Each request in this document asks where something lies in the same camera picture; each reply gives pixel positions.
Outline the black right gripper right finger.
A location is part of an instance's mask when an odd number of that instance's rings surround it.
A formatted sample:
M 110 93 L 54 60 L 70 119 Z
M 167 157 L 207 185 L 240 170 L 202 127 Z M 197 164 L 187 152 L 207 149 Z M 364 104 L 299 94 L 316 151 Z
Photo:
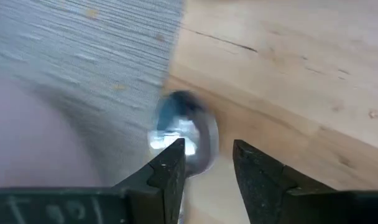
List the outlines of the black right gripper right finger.
M 251 224 L 278 224 L 284 193 L 297 186 L 286 166 L 243 140 L 233 143 L 236 180 Z

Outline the spoon with wooden handle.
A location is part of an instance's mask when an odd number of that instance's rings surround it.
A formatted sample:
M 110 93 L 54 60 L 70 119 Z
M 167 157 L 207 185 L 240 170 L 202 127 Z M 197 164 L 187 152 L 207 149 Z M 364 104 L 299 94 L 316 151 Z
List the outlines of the spoon with wooden handle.
M 198 95 L 176 90 L 163 95 L 147 134 L 150 153 L 160 154 L 175 140 L 185 140 L 186 180 L 203 174 L 219 153 L 219 132 L 215 116 Z

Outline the white bowl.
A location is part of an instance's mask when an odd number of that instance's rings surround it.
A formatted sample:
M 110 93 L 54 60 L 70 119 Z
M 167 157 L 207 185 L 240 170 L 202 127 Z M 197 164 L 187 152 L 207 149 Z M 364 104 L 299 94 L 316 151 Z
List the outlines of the white bowl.
M 0 80 L 0 188 L 100 185 L 88 151 L 61 114 Z

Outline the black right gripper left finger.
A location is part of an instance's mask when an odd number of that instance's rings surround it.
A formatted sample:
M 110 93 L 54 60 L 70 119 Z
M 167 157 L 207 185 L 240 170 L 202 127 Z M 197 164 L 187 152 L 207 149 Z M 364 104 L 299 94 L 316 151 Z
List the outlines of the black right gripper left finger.
M 177 224 L 184 183 L 180 138 L 126 179 L 130 224 Z

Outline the grey woven placemat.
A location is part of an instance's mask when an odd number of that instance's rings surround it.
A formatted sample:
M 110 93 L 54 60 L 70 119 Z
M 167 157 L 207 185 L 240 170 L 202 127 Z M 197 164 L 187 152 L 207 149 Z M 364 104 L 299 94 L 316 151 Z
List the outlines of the grey woven placemat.
M 0 0 L 0 75 L 60 110 L 106 185 L 147 163 L 185 0 Z

